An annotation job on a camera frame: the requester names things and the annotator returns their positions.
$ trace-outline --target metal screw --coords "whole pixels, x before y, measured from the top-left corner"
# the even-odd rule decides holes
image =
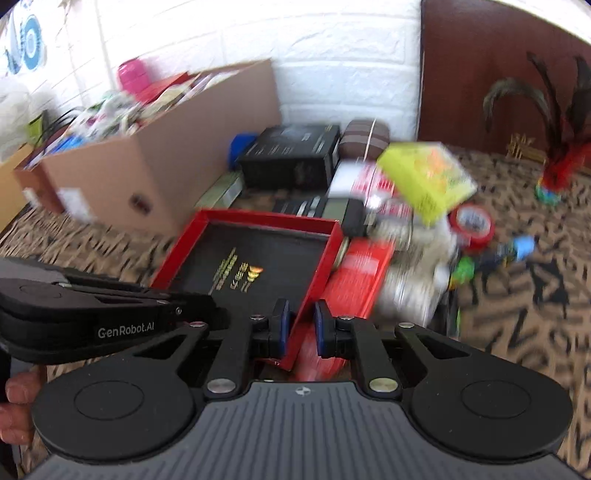
[[[207,389],[211,393],[230,393],[236,388],[236,384],[229,378],[215,378],[207,383]]]
[[[398,382],[393,378],[379,377],[369,382],[369,387],[377,393],[390,393],[398,388]]]

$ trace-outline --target blue circular sticker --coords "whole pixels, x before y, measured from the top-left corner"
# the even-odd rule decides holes
[[[27,18],[21,35],[22,58],[29,70],[35,70],[40,65],[43,54],[41,25],[35,15]]]

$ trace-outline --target feather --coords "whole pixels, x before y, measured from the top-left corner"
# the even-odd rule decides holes
[[[585,59],[577,55],[574,60],[577,62],[577,86],[576,90],[591,87],[591,69]]]
[[[482,109],[484,112],[486,131],[489,132],[491,130],[492,112],[495,108],[495,102],[499,98],[502,98],[506,95],[522,95],[534,101],[535,106],[544,118],[546,135],[548,136],[548,141],[550,142],[550,132],[552,132],[552,135],[554,135],[554,132],[551,130],[552,116],[544,93],[541,90],[532,87],[528,83],[514,78],[498,80],[492,85],[491,89],[484,97],[484,101],[482,102]]]
[[[548,92],[548,97],[550,98],[551,121],[546,129],[546,135],[548,137],[548,147],[553,150],[558,148],[562,143],[562,110],[558,103],[558,99],[556,98],[556,88],[548,76],[548,68],[546,67],[546,64],[530,51],[527,53],[527,59],[534,65],[535,69],[542,77]]]
[[[591,111],[591,69],[583,57],[577,56],[574,59],[577,62],[577,85],[565,116],[576,137],[583,131]]]

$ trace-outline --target tape roll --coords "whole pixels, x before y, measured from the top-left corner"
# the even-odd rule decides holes
[[[452,230],[458,233],[466,248],[481,249],[491,243],[495,234],[495,223],[482,207],[465,203],[449,215]]]

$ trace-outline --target small toy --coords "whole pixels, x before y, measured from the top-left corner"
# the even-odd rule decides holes
[[[519,262],[533,253],[535,240],[531,236],[519,236],[511,242],[500,244],[494,250],[487,250],[477,257],[462,257],[450,276],[449,290],[469,282],[478,271],[494,270]]]

